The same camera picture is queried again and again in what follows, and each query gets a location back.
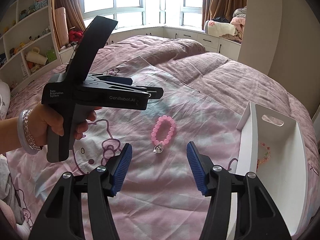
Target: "silver bolt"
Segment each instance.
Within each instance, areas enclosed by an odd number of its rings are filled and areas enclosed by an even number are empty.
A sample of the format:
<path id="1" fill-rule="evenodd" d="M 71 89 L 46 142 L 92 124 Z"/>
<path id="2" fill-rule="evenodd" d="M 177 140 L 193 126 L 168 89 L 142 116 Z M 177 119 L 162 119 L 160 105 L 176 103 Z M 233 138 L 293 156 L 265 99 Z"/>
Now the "silver bolt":
<path id="1" fill-rule="evenodd" d="M 221 168 L 219 165 L 214 165 L 214 166 L 212 167 L 212 169 L 213 169 L 214 171 L 222 171 L 222 168 Z"/>
<path id="2" fill-rule="evenodd" d="M 62 177 L 64 179 L 69 179 L 71 177 L 71 173 L 70 172 L 65 172 L 65 173 L 63 173 Z"/>
<path id="3" fill-rule="evenodd" d="M 250 179 L 254 179 L 256 176 L 257 176 L 257 175 L 256 175 L 255 173 L 253 173 L 253 172 L 248 172 L 248 177 L 249 177 Z"/>
<path id="4" fill-rule="evenodd" d="M 97 168 L 97 172 L 104 172 L 104 171 L 106 171 L 106 167 L 105 166 L 99 166 L 98 168 Z"/>

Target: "silver chain bracelet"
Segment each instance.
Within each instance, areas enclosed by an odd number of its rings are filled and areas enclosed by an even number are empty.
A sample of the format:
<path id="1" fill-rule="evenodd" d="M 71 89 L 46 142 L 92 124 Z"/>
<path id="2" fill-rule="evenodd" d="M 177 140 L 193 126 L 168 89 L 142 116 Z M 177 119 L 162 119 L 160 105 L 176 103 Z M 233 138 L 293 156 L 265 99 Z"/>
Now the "silver chain bracelet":
<path id="1" fill-rule="evenodd" d="M 29 132 L 29 129 L 28 129 L 28 117 L 29 117 L 29 114 L 32 112 L 32 109 L 31 110 L 27 110 L 25 112 L 25 114 L 23 115 L 23 131 L 24 131 L 24 135 L 27 139 L 27 142 L 30 146 L 31 149 L 33 150 L 37 150 L 37 151 L 41 151 L 42 150 L 42 146 L 39 147 L 36 145 L 35 143 L 35 140 L 33 139 L 33 137 L 31 136 L 30 132 Z"/>

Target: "ridged blue rubber pad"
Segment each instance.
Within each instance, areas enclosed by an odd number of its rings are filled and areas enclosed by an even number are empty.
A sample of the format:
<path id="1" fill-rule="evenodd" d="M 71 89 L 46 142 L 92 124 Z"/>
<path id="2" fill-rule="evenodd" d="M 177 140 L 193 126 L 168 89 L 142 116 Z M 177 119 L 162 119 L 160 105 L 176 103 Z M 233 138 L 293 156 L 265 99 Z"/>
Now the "ridged blue rubber pad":
<path id="1" fill-rule="evenodd" d="M 205 195 L 208 192 L 208 188 L 205 183 L 205 173 L 191 143 L 188 143 L 187 145 L 187 158 L 193 177 L 196 181 L 197 188 L 201 191 L 202 195 Z"/>
<path id="2" fill-rule="evenodd" d="M 113 175 L 113 186 L 111 187 L 111 192 L 113 195 L 116 195 L 117 192 L 121 190 L 122 184 L 124 182 L 124 178 L 127 175 L 129 165 L 132 159 L 132 146 L 129 145 L 124 152 L 118 167 Z"/>

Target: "box handle cutout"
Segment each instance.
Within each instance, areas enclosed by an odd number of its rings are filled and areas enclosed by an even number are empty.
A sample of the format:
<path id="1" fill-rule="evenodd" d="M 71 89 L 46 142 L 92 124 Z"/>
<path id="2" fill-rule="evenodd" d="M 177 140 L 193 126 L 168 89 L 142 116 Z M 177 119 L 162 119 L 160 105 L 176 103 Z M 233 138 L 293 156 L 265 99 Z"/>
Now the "box handle cutout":
<path id="1" fill-rule="evenodd" d="M 276 125 L 276 126 L 283 126 L 283 124 L 284 124 L 284 121 L 282 121 L 282 120 L 280 120 L 280 119 L 278 119 L 278 118 L 275 118 L 275 117 L 273 117 L 273 116 L 266 115 L 266 114 L 264 114 L 264 115 L 261 117 L 261 119 L 262 119 L 263 121 L 265 121 L 265 122 L 269 122 L 269 123 L 274 124 L 274 125 Z"/>

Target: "white pillow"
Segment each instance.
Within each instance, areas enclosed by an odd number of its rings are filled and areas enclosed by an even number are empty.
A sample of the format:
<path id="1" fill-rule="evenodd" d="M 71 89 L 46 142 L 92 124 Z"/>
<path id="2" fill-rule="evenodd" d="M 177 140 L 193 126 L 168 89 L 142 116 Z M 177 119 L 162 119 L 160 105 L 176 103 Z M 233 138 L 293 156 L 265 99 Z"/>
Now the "white pillow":
<path id="1" fill-rule="evenodd" d="M 7 83 L 0 79 L 0 120 L 4 120 L 7 116 L 10 104 L 10 88 Z"/>

